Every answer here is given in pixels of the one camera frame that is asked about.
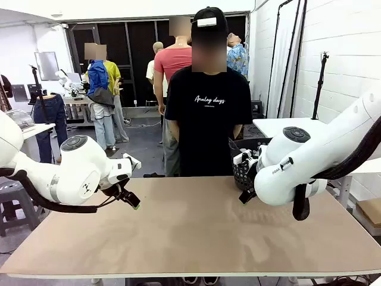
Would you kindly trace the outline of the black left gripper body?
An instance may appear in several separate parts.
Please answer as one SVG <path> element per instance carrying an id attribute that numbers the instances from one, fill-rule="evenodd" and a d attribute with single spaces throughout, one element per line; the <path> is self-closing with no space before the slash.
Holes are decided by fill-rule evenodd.
<path id="1" fill-rule="evenodd" d="M 103 189 L 102 192 L 106 196 L 114 197 L 117 200 L 124 200 L 127 197 L 127 190 L 124 188 L 126 184 L 127 179 L 124 179 L 111 185 L 109 188 Z"/>

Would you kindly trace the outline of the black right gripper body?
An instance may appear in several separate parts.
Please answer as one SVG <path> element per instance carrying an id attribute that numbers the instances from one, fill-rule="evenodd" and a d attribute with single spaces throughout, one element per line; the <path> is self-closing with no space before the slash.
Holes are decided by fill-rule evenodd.
<path id="1" fill-rule="evenodd" d="M 245 161 L 246 190 L 249 192 L 253 192 L 254 190 L 254 179 L 257 175 L 257 163 L 257 160 Z"/>

